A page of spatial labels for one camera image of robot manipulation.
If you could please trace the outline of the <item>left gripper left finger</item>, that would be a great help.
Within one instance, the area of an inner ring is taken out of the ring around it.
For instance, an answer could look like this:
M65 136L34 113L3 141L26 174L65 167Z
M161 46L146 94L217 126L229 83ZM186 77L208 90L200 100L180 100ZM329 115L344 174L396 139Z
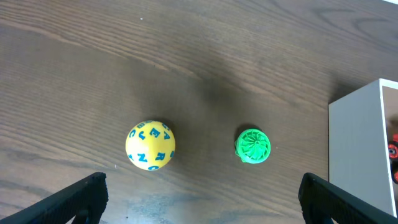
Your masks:
M109 200L106 174L95 172L1 220L9 224L99 223Z

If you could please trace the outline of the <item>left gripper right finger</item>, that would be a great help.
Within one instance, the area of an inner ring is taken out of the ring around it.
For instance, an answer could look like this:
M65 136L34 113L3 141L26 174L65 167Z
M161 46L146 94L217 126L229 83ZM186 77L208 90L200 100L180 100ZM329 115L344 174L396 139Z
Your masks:
M303 175L298 199L306 224L397 223L396 217L310 172Z

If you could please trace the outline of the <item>yellow ball with blue letters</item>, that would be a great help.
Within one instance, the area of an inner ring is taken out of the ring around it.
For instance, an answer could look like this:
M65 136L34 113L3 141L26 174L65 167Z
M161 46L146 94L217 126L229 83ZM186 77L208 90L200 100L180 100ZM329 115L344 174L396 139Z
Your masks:
M176 142L172 130L160 121L135 125L126 138L126 154L138 168L159 170L174 157Z

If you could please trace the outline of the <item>green ribbed plastic ball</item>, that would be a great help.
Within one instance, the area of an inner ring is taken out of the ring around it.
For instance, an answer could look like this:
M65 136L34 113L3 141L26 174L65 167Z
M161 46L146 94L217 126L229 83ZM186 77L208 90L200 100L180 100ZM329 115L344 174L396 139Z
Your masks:
M243 163L260 164L271 154L271 141L259 129L246 129L235 140L235 154Z

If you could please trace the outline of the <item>red toy fire truck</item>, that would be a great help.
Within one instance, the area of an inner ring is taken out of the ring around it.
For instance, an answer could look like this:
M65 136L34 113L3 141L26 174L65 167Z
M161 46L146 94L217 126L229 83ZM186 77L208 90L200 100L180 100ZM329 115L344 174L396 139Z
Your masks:
M397 134L392 135L392 139L388 141L388 153L391 165L392 181L397 184Z

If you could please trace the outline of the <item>white cardboard box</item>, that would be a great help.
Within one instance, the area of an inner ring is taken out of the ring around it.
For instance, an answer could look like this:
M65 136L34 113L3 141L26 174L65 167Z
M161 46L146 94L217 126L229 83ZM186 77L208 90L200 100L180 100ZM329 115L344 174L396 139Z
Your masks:
M388 142L397 133L397 82L340 85L328 105L329 181L397 215Z

